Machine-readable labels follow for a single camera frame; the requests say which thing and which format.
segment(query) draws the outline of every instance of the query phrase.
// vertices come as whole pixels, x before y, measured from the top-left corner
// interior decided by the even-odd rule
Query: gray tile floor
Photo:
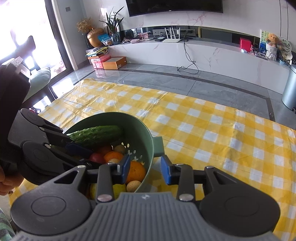
[[[89,65],[53,86],[58,96],[85,79],[153,88],[212,101],[296,129],[296,115],[281,102],[281,94],[242,80],[210,72],[178,72],[176,67],[127,64],[119,70],[94,70]]]

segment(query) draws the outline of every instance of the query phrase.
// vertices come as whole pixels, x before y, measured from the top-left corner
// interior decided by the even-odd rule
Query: colander handle
[[[163,147],[163,138],[162,137],[152,137],[153,141],[153,149],[154,149],[154,157],[162,156],[165,153],[165,149]]]

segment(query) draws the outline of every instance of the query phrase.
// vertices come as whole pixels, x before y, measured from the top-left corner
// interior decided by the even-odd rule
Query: television
[[[126,0],[130,17],[169,11],[206,11],[223,13],[222,0]]]

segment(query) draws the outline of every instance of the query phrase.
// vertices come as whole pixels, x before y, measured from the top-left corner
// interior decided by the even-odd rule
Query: cucumber
[[[122,135],[123,128],[120,126],[96,126],[68,134],[75,143],[89,149],[110,144]]]

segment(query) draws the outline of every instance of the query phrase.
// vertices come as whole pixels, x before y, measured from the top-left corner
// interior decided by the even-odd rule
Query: white router
[[[165,28],[165,33],[167,35],[167,38],[165,40],[163,40],[163,42],[165,42],[165,43],[178,43],[180,41],[180,30],[181,30],[181,28],[179,28],[179,38],[176,39],[174,29],[170,28],[170,39],[169,39],[168,38],[168,32],[166,31],[166,28]]]

